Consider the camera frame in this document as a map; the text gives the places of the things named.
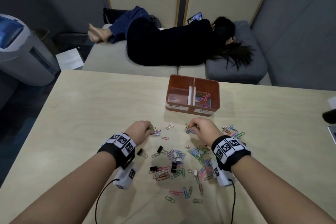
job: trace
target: person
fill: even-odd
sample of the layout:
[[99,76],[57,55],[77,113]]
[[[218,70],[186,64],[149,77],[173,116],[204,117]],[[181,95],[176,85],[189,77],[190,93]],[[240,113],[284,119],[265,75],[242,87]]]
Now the person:
[[[194,118],[189,125],[193,127],[192,130],[202,143],[211,146],[212,149],[214,144],[223,137],[221,131],[211,120]],[[149,121],[137,121],[126,129],[125,133],[136,145],[140,145],[149,135],[153,134],[153,130],[148,128],[153,128]],[[229,168],[267,223],[336,223],[318,205],[250,154],[240,159],[236,158],[236,161]],[[11,224],[82,223],[116,166],[117,161],[112,154],[99,151],[46,191]]]
[[225,17],[213,23],[207,19],[193,21],[187,26],[160,30],[150,21],[147,11],[136,6],[126,11],[108,29],[89,24],[91,41],[127,40],[128,57],[144,66],[200,65],[207,59],[226,59],[239,69],[252,61],[252,49],[235,38],[236,27]]

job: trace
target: black hair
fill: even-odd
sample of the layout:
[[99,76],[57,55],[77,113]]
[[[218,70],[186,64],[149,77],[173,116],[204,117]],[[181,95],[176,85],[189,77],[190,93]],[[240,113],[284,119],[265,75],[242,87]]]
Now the black hair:
[[237,66],[237,70],[242,65],[248,66],[251,64],[254,51],[250,46],[243,46],[239,42],[233,42],[231,44],[225,44],[230,37],[234,37],[236,33],[235,24],[225,17],[218,17],[214,21],[214,34],[216,37],[216,51],[215,55],[210,57],[211,60],[226,59],[226,67],[229,62]]

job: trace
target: wristband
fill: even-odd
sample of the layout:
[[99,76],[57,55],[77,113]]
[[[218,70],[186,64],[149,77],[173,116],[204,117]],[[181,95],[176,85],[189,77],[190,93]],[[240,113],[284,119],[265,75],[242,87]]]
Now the wristband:
[[125,133],[117,133],[111,136],[99,149],[98,152],[110,153],[117,164],[115,168],[122,167],[124,170],[135,158],[136,144]]
[[242,157],[251,155],[251,151],[236,138],[220,136],[212,144],[212,151],[216,155],[221,170],[230,171]]

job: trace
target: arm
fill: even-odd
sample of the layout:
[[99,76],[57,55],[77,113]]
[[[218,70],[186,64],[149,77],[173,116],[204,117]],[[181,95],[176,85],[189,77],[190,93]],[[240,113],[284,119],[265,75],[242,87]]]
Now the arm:
[[[189,123],[203,143],[212,146],[223,134],[208,119]],[[336,221],[313,201],[251,156],[242,157],[231,171],[268,223],[333,223]]]
[[[125,133],[140,145],[153,133],[149,121],[137,121]],[[114,157],[105,151],[95,154],[80,167],[46,191],[11,224],[82,223],[116,168]]]

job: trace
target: person lying on couch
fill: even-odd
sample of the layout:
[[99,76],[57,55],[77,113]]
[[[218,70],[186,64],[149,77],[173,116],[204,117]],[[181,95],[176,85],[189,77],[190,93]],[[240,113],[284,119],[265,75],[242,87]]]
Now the person lying on couch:
[[115,43],[127,40],[128,57],[144,66],[193,66],[207,59],[224,58],[237,69],[252,61],[252,49],[236,41],[235,25],[225,17],[213,23],[207,19],[187,26],[160,30],[150,21],[148,12],[136,6],[126,11],[108,29],[89,24],[91,41]]

